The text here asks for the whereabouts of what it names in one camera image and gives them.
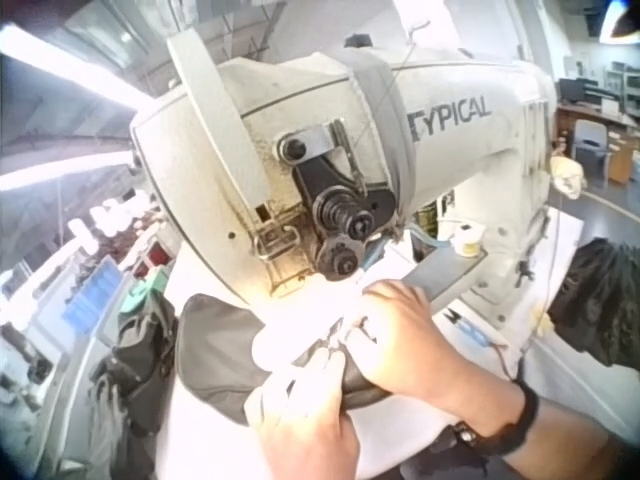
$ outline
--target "black wristband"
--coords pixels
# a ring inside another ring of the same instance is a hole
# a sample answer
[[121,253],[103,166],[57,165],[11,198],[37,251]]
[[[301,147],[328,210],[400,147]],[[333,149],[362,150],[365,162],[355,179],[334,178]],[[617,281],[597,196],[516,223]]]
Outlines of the black wristband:
[[460,441],[487,457],[508,455],[524,445],[527,433],[538,416],[540,399],[538,394],[523,381],[516,380],[513,383],[518,385],[524,393],[524,409],[518,421],[515,424],[506,425],[497,434],[488,438],[478,435],[466,423],[460,422],[454,427]]

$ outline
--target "white table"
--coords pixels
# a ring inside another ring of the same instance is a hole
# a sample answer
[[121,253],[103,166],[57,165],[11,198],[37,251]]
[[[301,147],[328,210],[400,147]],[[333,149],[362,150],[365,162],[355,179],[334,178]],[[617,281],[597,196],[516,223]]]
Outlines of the white table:
[[[505,359],[512,374],[533,330],[531,311],[536,303],[551,301],[555,296],[582,230],[581,220],[555,209],[551,210],[551,216],[547,235],[533,256],[536,280],[522,287],[522,299],[500,332],[460,301],[451,305],[494,341],[508,345]],[[555,262],[551,269],[554,250]],[[403,277],[415,265],[409,252],[410,245],[388,247],[385,257],[367,272],[360,287],[377,279]],[[179,314],[186,300],[195,293],[216,295],[234,302],[194,252],[183,244],[165,296]],[[435,315],[434,320],[463,355],[496,375],[503,375],[493,349],[480,348],[440,314]],[[156,470],[159,480],[270,478],[253,432],[200,402],[179,379],[176,379],[168,408],[163,430],[158,436]],[[455,421],[425,403],[400,396],[392,396],[350,414],[361,442],[359,478],[370,478],[393,468],[431,444],[443,428]]]

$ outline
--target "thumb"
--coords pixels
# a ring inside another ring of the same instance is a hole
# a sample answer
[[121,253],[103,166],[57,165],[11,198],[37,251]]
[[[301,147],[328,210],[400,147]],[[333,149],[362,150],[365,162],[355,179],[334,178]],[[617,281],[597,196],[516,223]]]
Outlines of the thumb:
[[345,345],[356,366],[365,376],[370,376],[376,371],[379,360],[378,346],[362,330],[351,330],[347,334]]

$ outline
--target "hand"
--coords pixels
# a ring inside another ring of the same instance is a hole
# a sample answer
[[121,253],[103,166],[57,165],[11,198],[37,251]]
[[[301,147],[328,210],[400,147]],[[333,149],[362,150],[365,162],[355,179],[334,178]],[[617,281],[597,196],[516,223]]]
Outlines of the hand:
[[455,385],[464,385],[471,364],[440,333],[424,292],[398,281],[368,287],[345,325],[363,326],[346,334],[356,365],[370,382],[392,393],[447,410]]
[[319,349],[293,375],[274,373],[245,403],[274,480],[354,480],[360,443],[341,414],[345,357]]

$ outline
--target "floor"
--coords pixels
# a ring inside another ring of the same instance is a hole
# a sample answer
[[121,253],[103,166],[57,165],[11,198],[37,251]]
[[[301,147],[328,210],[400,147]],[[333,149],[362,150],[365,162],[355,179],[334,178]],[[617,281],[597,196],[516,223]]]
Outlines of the floor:
[[[577,200],[569,200],[552,191],[549,204],[577,218],[584,220],[581,245],[595,237],[608,238],[612,242],[626,243],[640,247],[640,182],[630,182],[627,186],[614,182],[606,184],[597,170],[585,168],[588,187],[585,195]],[[487,466],[485,477],[481,469],[468,467],[422,474],[425,465],[432,462],[427,452],[421,452],[376,480],[520,480],[500,460],[492,460]]]

